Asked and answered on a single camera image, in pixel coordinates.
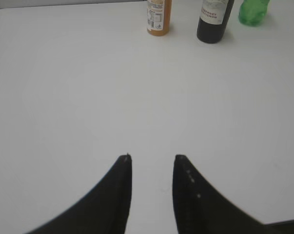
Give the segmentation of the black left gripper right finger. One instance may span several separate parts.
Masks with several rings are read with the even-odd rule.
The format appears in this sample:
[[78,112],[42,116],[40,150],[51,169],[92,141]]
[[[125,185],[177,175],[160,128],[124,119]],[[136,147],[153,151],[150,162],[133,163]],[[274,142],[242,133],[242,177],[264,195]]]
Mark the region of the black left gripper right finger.
[[180,234],[294,234],[294,221],[263,224],[217,191],[185,155],[176,155],[173,207]]

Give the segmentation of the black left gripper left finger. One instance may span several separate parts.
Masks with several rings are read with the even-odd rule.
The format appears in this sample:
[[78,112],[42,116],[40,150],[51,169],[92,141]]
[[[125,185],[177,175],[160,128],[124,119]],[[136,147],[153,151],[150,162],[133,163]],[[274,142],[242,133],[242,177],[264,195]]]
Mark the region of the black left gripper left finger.
[[76,204],[32,234],[123,234],[132,198],[132,158],[117,158],[99,183]]

